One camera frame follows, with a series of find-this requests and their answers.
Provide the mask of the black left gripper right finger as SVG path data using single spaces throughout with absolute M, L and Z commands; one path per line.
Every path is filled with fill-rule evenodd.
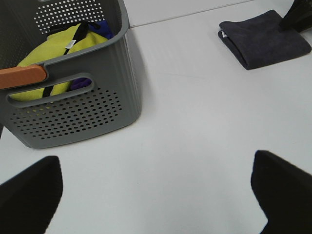
M 264 150 L 254 155 L 252 191 L 268 222 L 263 234 L 312 232 L 312 176 Z

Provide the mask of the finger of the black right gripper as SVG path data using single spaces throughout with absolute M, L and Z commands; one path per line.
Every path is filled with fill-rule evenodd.
M 302 32 L 312 27 L 312 1 L 295 0 L 287 14 L 279 23 L 283 30 L 293 28 Z

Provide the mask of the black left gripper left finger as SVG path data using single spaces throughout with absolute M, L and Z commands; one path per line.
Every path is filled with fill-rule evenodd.
M 0 186 L 0 232 L 43 234 L 63 193 L 57 156 L 46 156 Z

